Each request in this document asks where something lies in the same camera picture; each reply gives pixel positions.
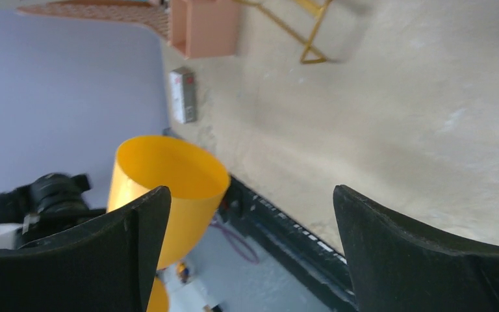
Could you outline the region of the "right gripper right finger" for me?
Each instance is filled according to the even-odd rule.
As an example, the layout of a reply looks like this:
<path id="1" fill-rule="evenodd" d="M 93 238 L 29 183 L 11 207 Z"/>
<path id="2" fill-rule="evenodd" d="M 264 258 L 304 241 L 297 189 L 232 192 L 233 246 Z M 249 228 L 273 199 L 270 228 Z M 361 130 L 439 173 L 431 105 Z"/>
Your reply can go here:
<path id="1" fill-rule="evenodd" d="M 384 207 L 346 185 L 333 206 L 360 311 L 499 311 L 499 246 Z"/>

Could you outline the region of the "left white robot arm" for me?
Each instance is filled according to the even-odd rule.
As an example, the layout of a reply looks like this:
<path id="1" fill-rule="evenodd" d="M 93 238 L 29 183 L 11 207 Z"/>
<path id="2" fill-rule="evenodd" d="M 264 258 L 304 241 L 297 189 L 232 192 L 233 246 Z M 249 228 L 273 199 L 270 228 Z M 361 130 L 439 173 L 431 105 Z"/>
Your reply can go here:
<path id="1" fill-rule="evenodd" d="M 84 200 L 90 189 L 86 174 L 51 173 L 0 192 L 0 249 L 18 249 L 105 214 Z"/>

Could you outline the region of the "yellow wine glass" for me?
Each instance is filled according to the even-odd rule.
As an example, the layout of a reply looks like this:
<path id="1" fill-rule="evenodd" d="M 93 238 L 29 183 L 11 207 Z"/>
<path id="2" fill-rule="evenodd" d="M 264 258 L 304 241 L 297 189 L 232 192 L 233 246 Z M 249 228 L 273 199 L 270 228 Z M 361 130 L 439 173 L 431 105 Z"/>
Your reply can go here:
<path id="1" fill-rule="evenodd" d="M 231 184 L 225 166 L 187 141 L 136 136 L 116 150 L 107 211 L 165 186 L 172 197 L 157 267 L 182 260 L 201 240 Z"/>

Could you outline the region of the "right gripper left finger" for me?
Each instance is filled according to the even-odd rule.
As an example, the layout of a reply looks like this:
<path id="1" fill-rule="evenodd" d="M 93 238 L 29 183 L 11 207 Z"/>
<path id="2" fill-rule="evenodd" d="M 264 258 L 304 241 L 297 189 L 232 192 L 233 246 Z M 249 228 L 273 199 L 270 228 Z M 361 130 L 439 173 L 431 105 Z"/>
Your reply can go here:
<path id="1" fill-rule="evenodd" d="M 165 311 L 153 294 L 172 197 L 157 187 L 109 213 L 0 249 L 0 311 Z"/>

